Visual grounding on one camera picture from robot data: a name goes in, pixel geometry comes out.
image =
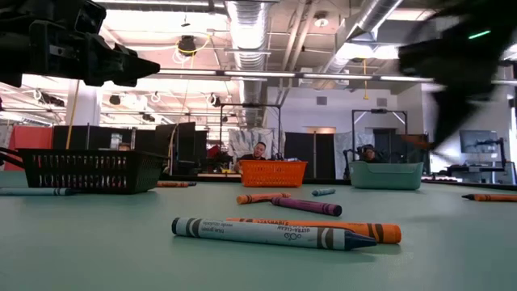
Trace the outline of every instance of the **teal plastic basket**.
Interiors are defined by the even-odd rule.
[[[422,180],[423,162],[382,164],[350,162],[352,186],[363,189],[416,190]]]

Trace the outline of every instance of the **person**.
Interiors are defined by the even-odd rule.
[[[266,160],[266,158],[263,157],[265,151],[266,151],[266,144],[259,141],[253,148],[252,154],[245,154],[237,159],[237,162],[235,163],[233,170],[236,171],[237,173],[241,171],[241,161]]]
[[[375,148],[373,145],[365,145],[363,146],[361,161],[369,162],[369,163],[382,163],[382,160],[377,157],[375,152]]]

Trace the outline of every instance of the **light green table surface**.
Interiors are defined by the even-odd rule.
[[[279,191],[238,183],[135,196],[0,197],[0,290],[517,290],[517,203],[460,197],[504,192],[338,186],[314,198],[316,188],[324,187],[289,191],[340,204],[341,217],[237,205],[240,194]],[[401,226],[402,242],[341,252],[181,238],[170,231],[175,217],[391,222]]]

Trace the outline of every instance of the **orange crayon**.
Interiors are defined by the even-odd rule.
[[[353,231],[374,238],[378,243],[399,243],[402,240],[401,228],[389,223],[364,223],[342,221],[290,221],[276,219],[226,218],[227,221],[267,223],[281,226],[320,226]]]
[[[475,201],[517,202],[517,195],[468,194],[462,197]]]
[[[156,187],[160,188],[186,188],[188,183],[186,182],[169,182],[169,181],[158,181]]]
[[[271,199],[273,199],[275,197],[289,198],[289,197],[291,197],[291,193],[265,193],[265,194],[240,195],[237,197],[237,204],[249,204],[249,203],[271,201]]]

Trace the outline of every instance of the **blue crayon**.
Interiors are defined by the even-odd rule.
[[[70,188],[0,188],[0,196],[70,196],[76,193]]]
[[[172,221],[171,229],[173,234],[192,238],[311,247],[336,251],[349,251],[359,247],[376,245],[374,238],[331,227],[278,226],[177,217]]]
[[[319,190],[313,191],[314,196],[323,196],[323,195],[329,195],[329,194],[334,194],[334,193],[336,193],[336,189],[319,189]]]

